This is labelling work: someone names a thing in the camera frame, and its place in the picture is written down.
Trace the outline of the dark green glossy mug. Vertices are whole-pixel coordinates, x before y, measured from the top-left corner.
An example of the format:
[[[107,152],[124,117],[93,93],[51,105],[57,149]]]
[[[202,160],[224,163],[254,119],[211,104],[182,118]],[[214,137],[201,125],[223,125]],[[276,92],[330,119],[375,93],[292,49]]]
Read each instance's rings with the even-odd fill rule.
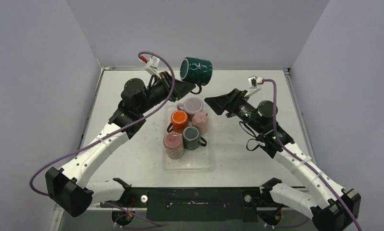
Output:
[[[180,79],[184,82],[196,84],[197,92],[191,92],[198,95],[202,92],[202,87],[208,85],[212,78],[213,66],[208,60],[185,57],[180,65]]]

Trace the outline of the dark grey mug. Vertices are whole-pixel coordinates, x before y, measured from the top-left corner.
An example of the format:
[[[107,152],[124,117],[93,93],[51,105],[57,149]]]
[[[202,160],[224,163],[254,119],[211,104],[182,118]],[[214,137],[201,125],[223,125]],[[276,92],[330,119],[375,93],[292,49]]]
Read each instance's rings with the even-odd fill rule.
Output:
[[[207,146],[207,141],[196,127],[188,126],[182,132],[183,146],[187,150],[195,150]]]

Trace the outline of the pink ghost pattern mug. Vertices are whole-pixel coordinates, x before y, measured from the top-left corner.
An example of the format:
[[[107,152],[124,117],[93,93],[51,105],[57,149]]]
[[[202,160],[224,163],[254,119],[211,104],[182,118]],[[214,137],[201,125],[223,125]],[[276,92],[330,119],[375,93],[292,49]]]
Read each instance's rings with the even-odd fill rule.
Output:
[[[184,153],[184,145],[182,135],[176,132],[169,132],[163,138],[163,145],[166,155],[170,159],[179,159]]]

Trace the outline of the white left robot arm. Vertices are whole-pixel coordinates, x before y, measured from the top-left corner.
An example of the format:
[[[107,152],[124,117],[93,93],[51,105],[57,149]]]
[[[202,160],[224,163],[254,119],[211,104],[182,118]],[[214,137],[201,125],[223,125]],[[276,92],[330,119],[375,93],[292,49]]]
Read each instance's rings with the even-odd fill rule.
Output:
[[[175,102],[185,97],[197,84],[173,78],[168,72],[152,75],[148,86],[139,78],[124,85],[117,110],[105,124],[87,150],[72,160],[45,173],[49,197],[72,217],[77,217],[96,203],[113,201],[119,207],[131,202],[130,185],[119,178],[90,183],[95,171],[113,152],[129,141],[145,121],[135,123],[144,113],[165,99]]]

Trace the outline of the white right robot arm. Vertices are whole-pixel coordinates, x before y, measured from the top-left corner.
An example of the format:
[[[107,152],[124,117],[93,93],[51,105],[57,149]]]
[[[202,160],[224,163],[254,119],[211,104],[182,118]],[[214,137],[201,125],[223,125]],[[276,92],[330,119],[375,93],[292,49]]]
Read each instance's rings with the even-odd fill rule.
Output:
[[[248,103],[245,91],[205,98],[217,114],[237,116],[241,123],[256,132],[256,140],[274,161],[283,165],[307,189],[302,192],[278,179],[261,186],[260,200],[265,206],[286,205],[310,218],[319,231],[343,231],[359,214],[361,196],[332,180],[312,158],[301,151],[293,138],[276,121],[277,107],[262,101],[257,107]]]

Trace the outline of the lilac ribbed mug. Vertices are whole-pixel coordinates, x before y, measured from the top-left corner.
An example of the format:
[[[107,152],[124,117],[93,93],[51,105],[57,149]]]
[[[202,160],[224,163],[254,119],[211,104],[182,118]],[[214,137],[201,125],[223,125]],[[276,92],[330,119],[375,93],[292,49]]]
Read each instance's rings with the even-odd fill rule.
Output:
[[[176,105],[178,110],[186,112],[188,116],[188,120],[192,121],[193,116],[196,113],[203,112],[204,104],[200,98],[197,97],[189,97],[183,103],[178,103]]]

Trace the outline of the light pink faceted mug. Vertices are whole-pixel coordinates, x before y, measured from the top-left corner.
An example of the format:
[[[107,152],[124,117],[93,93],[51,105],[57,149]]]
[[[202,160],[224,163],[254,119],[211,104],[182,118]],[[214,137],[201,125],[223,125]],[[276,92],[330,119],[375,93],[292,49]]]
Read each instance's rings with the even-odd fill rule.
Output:
[[[204,112],[198,112],[192,118],[192,126],[198,129],[201,136],[207,133],[208,123],[208,116]]]

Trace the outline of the orange mug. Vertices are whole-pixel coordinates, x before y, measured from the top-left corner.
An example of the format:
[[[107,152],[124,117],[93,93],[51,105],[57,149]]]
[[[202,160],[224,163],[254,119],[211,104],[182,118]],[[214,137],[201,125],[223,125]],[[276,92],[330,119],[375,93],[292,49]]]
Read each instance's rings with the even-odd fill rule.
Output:
[[[171,122],[167,127],[167,132],[181,134],[188,126],[188,114],[181,110],[176,110],[171,114]]]

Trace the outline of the clear plastic tray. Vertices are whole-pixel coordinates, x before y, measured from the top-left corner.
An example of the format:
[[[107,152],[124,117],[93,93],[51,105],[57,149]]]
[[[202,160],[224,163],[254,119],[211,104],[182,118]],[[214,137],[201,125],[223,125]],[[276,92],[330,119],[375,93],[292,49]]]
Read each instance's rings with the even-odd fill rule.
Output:
[[[161,147],[162,167],[167,172],[182,171],[212,171],[215,166],[214,136],[212,124],[208,124],[208,131],[203,138],[208,141],[207,146],[196,150],[185,150],[179,159],[171,159],[164,147]]]

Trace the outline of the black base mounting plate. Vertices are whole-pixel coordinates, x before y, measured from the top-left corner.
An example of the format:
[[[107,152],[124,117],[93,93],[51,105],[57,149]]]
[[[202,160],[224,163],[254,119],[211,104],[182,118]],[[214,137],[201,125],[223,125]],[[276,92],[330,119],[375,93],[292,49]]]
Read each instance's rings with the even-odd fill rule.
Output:
[[[258,187],[147,188],[132,187],[112,202],[123,208],[146,210],[146,218],[161,221],[257,222],[274,215],[282,204],[262,196]]]

